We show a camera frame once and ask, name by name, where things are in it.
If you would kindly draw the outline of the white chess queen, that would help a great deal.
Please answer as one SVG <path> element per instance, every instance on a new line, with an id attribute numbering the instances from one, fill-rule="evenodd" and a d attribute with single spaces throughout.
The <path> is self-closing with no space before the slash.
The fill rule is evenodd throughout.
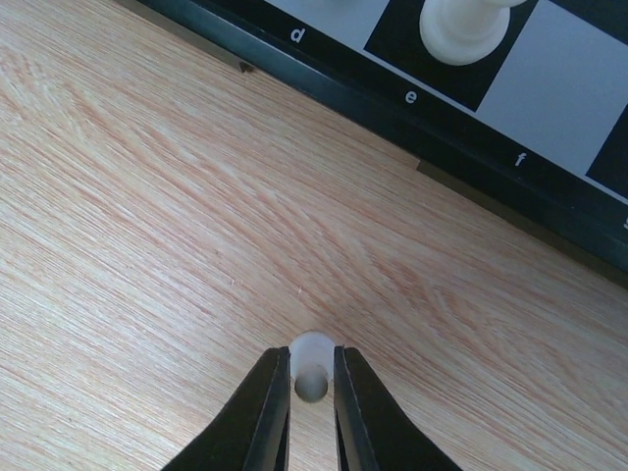
<path id="1" fill-rule="evenodd" d="M 321 401 L 334 377 L 336 344 L 326 334 L 309 331 L 288 346 L 290 376 L 296 395 L 306 403 Z"/>

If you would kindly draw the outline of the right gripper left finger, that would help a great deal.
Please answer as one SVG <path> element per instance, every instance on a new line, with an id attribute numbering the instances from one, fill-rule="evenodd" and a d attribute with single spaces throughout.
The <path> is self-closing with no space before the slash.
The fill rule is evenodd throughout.
<path id="1" fill-rule="evenodd" d="M 286 470 L 289 418 L 289 350 L 269 348 L 212 422 L 164 468 Z"/>

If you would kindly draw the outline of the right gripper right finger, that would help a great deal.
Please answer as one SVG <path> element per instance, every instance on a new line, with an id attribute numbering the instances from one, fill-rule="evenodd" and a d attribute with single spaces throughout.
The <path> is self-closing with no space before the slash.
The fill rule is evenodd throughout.
<path id="1" fill-rule="evenodd" d="M 334 350 L 334 410 L 340 470 L 460 469 L 412 423 L 355 347 Z"/>

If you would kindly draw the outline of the white chess king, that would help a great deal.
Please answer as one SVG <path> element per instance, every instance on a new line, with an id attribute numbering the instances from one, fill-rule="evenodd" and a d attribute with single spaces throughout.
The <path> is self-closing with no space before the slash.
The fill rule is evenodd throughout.
<path id="1" fill-rule="evenodd" d="M 428 53 L 452 66 L 474 64 L 503 41 L 511 9 L 525 0 L 426 0 L 419 33 Z"/>

